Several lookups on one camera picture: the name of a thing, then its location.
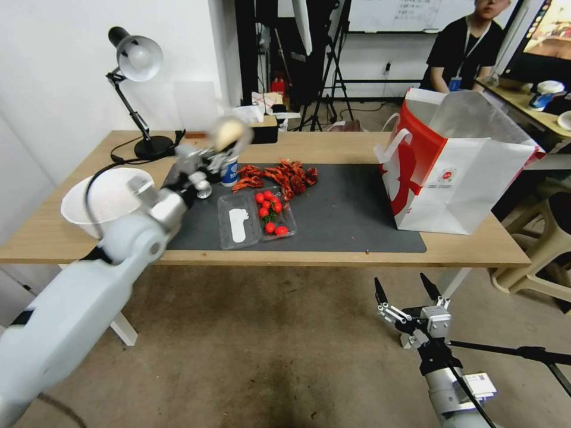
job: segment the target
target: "desk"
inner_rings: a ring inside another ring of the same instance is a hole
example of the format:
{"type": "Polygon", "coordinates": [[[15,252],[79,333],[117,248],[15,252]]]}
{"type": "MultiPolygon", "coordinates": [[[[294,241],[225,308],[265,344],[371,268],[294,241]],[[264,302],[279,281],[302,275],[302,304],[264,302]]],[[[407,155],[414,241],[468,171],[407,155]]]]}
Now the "desk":
{"type": "MultiPolygon", "coordinates": [[[[174,137],[174,133],[157,134],[174,137]]],[[[0,248],[0,263],[71,263],[85,256],[96,240],[63,219],[59,214],[61,199],[74,184],[109,164],[109,152],[113,147],[135,137],[136,131],[113,131],[0,248]]],[[[379,142],[388,144],[388,137],[389,133],[280,133],[275,144],[250,146],[240,156],[240,162],[274,163],[289,158],[307,163],[377,163],[373,147],[379,142]]],[[[200,139],[187,139],[186,142],[196,146],[206,143],[200,139]]],[[[122,147],[117,154],[130,157],[132,147],[122,147]]],[[[171,166],[172,159],[161,159],[139,168],[148,171],[160,185],[171,166]]],[[[421,233],[421,236],[426,245],[425,253],[168,250],[158,264],[458,268],[446,279],[450,287],[445,294],[450,295],[468,274],[468,268],[512,268],[530,263],[492,215],[471,236],[436,233],[421,233]]],[[[125,326],[126,320],[120,321],[125,326]]]]}
{"type": "Polygon", "coordinates": [[[546,157],[541,161],[535,162],[533,165],[526,169],[570,169],[571,168],[571,155],[559,154],[553,156],[563,147],[571,143],[571,131],[561,128],[557,123],[557,116],[539,112],[529,108],[528,104],[532,98],[532,94],[525,93],[518,90],[505,89],[495,86],[488,78],[479,78],[476,82],[484,88],[484,90],[492,94],[495,98],[501,101],[504,105],[514,110],[525,119],[531,122],[535,127],[540,130],[548,131],[554,137],[560,140],[553,150],[550,151],[546,157]]]}

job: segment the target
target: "chair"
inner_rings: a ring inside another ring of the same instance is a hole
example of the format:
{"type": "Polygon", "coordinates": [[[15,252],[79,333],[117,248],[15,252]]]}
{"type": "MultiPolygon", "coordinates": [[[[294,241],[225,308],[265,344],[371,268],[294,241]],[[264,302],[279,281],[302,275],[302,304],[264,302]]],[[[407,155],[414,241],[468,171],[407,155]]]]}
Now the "chair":
{"type": "Polygon", "coordinates": [[[494,286],[511,294],[532,289],[571,302],[571,284],[567,275],[571,268],[571,193],[559,192],[538,203],[506,230],[526,250],[531,265],[496,270],[492,274],[494,286]],[[545,220],[542,233],[524,229],[538,216],[545,220]],[[539,278],[537,274],[543,269],[558,283],[539,278]]]}

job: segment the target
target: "lamp base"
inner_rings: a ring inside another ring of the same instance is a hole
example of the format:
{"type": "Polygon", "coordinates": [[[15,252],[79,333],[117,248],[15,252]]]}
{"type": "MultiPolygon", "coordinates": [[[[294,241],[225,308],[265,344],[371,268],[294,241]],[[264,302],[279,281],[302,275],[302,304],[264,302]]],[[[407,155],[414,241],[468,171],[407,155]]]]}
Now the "lamp base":
{"type": "Polygon", "coordinates": [[[135,144],[135,156],[139,159],[149,160],[169,156],[167,149],[173,146],[170,138],[165,136],[154,136],[150,138],[150,143],[145,140],[139,141],[135,144]]]}

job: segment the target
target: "gray table mat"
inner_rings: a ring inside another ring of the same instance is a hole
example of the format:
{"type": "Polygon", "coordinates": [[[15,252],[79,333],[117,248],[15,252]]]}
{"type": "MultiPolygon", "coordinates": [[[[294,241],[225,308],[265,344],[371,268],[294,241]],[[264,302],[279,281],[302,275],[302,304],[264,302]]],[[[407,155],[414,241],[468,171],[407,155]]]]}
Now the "gray table mat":
{"type": "MultiPolygon", "coordinates": [[[[292,237],[259,242],[249,251],[335,251],[423,253],[418,232],[396,228],[376,165],[304,165],[318,170],[319,182],[296,196],[290,206],[297,223],[292,237]]],[[[275,185],[265,180],[267,186],[275,185]]],[[[212,195],[197,200],[184,215],[171,250],[220,250],[218,198],[231,189],[216,184],[212,195]]]]}

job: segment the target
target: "lamp arm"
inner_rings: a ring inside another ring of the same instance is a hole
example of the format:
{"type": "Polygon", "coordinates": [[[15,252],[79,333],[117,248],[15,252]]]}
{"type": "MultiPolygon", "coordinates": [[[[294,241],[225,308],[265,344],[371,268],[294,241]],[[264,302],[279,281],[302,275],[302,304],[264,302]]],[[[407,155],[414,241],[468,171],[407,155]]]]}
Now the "lamp arm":
{"type": "Polygon", "coordinates": [[[143,133],[143,140],[146,142],[150,142],[149,126],[144,121],[144,119],[141,117],[141,115],[138,112],[133,110],[133,108],[129,104],[129,101],[127,101],[127,98],[125,98],[125,95],[123,95],[121,88],[119,88],[119,84],[123,80],[125,80],[126,78],[125,78],[125,76],[119,74],[118,70],[119,70],[119,68],[116,68],[113,71],[111,71],[110,73],[108,73],[106,75],[107,80],[109,80],[109,82],[113,85],[113,87],[115,88],[115,91],[119,95],[119,98],[121,98],[121,101],[123,101],[123,104],[125,104],[125,107],[129,111],[129,115],[131,116],[131,119],[133,119],[133,122],[135,122],[135,125],[137,125],[137,128],[139,128],[139,130],[143,133]]]}

